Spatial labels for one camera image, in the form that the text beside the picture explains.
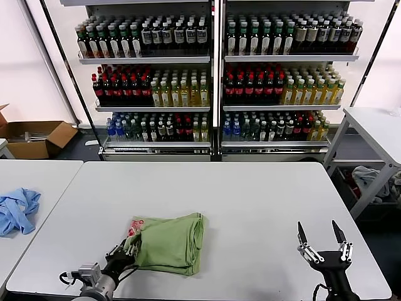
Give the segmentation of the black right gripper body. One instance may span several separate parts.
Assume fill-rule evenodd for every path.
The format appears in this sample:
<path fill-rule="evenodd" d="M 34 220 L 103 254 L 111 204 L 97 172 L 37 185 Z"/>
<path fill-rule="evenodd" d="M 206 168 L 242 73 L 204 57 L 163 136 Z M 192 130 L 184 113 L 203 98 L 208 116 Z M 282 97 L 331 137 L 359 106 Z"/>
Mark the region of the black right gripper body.
<path fill-rule="evenodd" d="M 328 295 L 351 295 L 353 292 L 346 276 L 350 262 L 341 260 L 340 251 L 319 251 L 318 254 L 323 261 L 311 260 L 310 266 L 322 274 Z"/>

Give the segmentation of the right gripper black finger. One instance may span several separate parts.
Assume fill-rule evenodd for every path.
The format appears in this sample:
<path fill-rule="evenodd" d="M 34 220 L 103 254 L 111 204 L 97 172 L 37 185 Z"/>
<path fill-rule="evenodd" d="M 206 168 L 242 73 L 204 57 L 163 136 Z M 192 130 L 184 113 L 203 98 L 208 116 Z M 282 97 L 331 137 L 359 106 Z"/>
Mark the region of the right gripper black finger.
<path fill-rule="evenodd" d="M 310 263 L 323 263 L 325 259 L 308 243 L 305 231 L 300 221 L 298 221 L 298 240 L 297 250 L 301 256 Z"/>
<path fill-rule="evenodd" d="M 339 244 L 340 260 L 341 261 L 352 261 L 353 255 L 353 243 L 346 239 L 344 232 L 340 229 L 335 220 L 331 221 L 333 231 Z"/>

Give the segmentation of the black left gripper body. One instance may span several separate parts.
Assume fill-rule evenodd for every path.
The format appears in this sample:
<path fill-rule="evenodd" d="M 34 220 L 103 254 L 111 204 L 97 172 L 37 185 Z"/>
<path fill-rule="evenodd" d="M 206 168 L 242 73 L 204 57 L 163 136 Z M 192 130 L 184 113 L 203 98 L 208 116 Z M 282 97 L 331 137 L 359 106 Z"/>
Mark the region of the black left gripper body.
<path fill-rule="evenodd" d="M 109 277 L 119 277 L 126 269 L 135 264 L 135 257 L 125 251 L 109 253 L 105 257 L 107 264 L 105 274 Z"/>

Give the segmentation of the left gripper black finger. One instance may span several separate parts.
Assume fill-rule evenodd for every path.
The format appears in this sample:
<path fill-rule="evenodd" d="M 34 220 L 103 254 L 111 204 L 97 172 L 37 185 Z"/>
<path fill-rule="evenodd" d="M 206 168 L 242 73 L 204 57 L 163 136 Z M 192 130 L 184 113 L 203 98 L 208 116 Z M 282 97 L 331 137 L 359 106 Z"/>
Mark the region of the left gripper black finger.
<path fill-rule="evenodd" d="M 127 255 L 137 256 L 142 244 L 141 236 L 129 236 L 127 238 Z"/>
<path fill-rule="evenodd" d="M 106 253 L 106 258 L 125 258 L 127 252 L 124 250 L 126 239 L 124 239 L 119 245 L 115 245 L 108 253 Z"/>

